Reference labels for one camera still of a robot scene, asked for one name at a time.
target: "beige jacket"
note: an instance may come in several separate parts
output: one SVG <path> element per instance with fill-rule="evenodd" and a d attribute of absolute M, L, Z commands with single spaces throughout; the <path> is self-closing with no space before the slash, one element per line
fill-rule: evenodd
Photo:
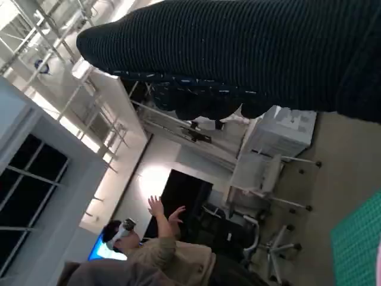
<path fill-rule="evenodd" d="M 57 286 L 175 286 L 158 268 L 113 259 L 69 262 Z"/>
<path fill-rule="evenodd" d="M 205 286 L 216 255 L 209 247 L 167 237 L 154 238 L 142 247 L 130 250 L 127 259 L 160 268 L 177 285 Z"/>

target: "man's hand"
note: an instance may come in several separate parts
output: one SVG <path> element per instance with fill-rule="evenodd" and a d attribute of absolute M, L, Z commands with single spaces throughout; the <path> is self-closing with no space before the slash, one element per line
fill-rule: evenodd
<path fill-rule="evenodd" d="M 169 223 L 183 223 L 181 219 L 179 219 L 179 214 L 185 212 L 185 206 L 181 206 L 177 208 L 169 217 L 168 217 L 168 222 Z"/>
<path fill-rule="evenodd" d="M 151 198 L 148 199 L 149 204 L 149 213 L 152 214 L 155 217 L 158 217 L 160 215 L 164 215 L 164 206 L 160 200 L 155 196 L 151 196 Z"/>

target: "white vr headset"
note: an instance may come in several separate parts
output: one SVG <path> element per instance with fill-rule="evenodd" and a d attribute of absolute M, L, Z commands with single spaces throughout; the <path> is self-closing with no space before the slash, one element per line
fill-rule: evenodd
<path fill-rule="evenodd" d="M 119 229 L 117 233 L 113 236 L 112 239 L 106 242 L 106 246 L 110 250 L 114 250 L 114 244 L 117 240 L 119 240 L 121 237 L 126 237 L 130 233 L 130 231 L 133 230 L 135 227 L 136 222 L 132 219 L 126 219 L 124 222 L 122 222 L 119 225 Z"/>

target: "dark doorway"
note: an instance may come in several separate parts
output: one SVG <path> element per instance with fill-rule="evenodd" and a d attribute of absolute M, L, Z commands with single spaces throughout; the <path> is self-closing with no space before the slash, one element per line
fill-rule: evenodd
<path fill-rule="evenodd" d="M 184 224 L 180 225 L 180 229 L 185 230 L 190 218 L 198 212 L 209 197 L 212 186 L 211 183 L 172 170 L 161 195 L 165 216 L 169 217 L 178 207 L 185 206 L 186 211 L 180 217 L 184 221 Z M 155 238 L 157 235 L 156 219 L 153 217 L 144 237 Z"/>

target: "dark ribbed fabric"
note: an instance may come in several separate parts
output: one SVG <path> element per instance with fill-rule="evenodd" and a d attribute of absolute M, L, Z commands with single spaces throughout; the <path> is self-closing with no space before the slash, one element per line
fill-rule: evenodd
<path fill-rule="evenodd" d="M 379 12 L 379 0 L 167 0 L 85 30 L 77 46 L 111 74 L 212 79 L 255 91 L 253 104 L 381 122 Z"/>

